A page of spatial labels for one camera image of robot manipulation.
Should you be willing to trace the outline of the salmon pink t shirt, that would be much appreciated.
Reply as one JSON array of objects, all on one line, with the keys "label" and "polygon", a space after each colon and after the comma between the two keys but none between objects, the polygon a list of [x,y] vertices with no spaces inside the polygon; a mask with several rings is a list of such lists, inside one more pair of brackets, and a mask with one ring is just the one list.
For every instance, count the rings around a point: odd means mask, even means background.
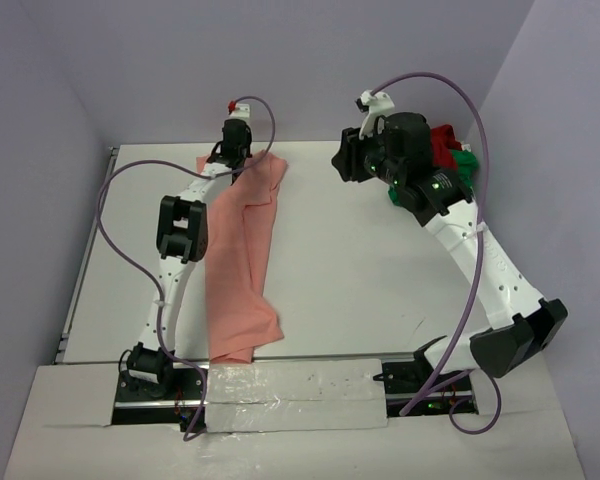
[{"label": "salmon pink t shirt", "polygon": [[271,153],[212,201],[204,257],[209,357],[216,364],[249,363],[256,348],[284,338],[264,298],[278,194],[286,160]]}]

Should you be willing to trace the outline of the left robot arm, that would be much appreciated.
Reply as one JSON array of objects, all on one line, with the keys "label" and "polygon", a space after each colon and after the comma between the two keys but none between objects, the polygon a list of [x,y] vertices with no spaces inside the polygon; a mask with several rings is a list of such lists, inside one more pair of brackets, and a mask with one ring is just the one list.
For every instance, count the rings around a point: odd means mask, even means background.
[{"label": "left robot arm", "polygon": [[251,142],[250,121],[232,113],[201,174],[182,192],[166,195],[160,202],[156,248],[161,292],[127,358],[129,376],[139,380],[140,387],[153,398],[168,396],[176,384],[171,359],[175,354],[176,325],[191,273],[209,244],[208,207],[251,157]]}]

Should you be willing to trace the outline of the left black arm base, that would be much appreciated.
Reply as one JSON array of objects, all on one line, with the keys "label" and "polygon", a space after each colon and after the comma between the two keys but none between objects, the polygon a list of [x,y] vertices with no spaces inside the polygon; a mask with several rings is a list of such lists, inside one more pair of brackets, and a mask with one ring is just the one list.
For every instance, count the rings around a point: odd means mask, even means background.
[{"label": "left black arm base", "polygon": [[111,423],[114,426],[166,424],[184,433],[202,396],[202,379],[193,369],[177,369],[166,387],[119,373]]}]

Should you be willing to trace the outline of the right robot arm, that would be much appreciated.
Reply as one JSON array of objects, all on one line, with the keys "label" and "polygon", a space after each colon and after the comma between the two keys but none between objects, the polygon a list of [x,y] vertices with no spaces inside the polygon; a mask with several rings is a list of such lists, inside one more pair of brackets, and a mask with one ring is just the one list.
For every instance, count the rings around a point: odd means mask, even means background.
[{"label": "right robot arm", "polygon": [[418,113],[378,116],[369,133],[346,128],[333,167],[345,182],[377,178],[450,254],[479,301],[488,326],[420,347],[416,383],[435,391],[451,372],[480,369],[494,378],[544,350],[568,312],[548,300],[515,267],[478,217],[471,189],[450,168],[435,165],[429,125]]}]

